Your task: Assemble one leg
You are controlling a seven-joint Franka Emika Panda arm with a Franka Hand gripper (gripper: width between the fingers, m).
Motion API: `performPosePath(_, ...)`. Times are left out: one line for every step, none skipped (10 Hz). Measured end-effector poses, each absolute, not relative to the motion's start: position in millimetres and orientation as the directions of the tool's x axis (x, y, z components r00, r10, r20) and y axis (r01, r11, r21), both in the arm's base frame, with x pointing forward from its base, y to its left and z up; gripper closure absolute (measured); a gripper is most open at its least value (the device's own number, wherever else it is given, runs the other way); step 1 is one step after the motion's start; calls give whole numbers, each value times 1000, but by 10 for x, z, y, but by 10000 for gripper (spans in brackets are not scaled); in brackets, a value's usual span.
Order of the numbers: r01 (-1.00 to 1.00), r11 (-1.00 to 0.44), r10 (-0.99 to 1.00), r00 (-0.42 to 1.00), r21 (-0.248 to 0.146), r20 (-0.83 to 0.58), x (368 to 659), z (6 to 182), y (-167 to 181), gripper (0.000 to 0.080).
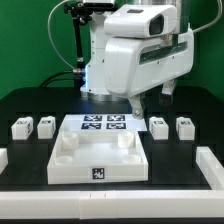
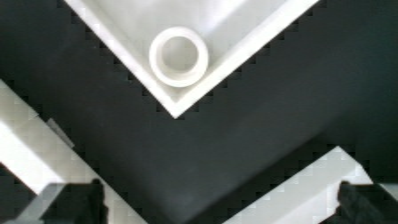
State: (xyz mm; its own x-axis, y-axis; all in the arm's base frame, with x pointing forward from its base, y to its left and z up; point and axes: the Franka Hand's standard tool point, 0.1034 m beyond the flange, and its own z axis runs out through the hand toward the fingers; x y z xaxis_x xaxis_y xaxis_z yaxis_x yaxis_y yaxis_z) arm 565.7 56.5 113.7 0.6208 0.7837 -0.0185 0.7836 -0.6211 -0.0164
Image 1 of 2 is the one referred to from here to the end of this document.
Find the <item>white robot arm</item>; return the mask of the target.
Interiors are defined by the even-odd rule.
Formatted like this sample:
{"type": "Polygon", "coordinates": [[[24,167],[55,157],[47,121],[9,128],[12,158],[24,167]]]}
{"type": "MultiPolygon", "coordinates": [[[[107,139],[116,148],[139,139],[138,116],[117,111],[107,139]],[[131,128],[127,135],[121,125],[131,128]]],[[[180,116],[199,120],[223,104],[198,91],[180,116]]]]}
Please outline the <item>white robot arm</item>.
{"type": "Polygon", "coordinates": [[[176,79],[193,65],[190,0],[83,0],[92,18],[91,59],[82,92],[99,99],[126,99],[136,119],[144,93],[160,86],[168,105],[176,79]]]}

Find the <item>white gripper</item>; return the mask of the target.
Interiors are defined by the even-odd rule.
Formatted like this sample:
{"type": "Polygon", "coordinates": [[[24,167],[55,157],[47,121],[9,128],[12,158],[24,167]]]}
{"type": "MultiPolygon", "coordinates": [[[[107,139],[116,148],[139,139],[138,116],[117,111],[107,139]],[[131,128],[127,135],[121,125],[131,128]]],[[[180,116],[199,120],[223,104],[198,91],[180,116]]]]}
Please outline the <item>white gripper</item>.
{"type": "Polygon", "coordinates": [[[165,82],[159,103],[163,106],[171,105],[176,87],[176,81],[172,79],[191,70],[193,55],[194,36],[191,29],[180,34],[177,42],[170,46],[160,37],[111,38],[105,48],[105,87],[112,95],[130,97],[132,116],[142,119],[143,97],[137,94],[165,82]]]}

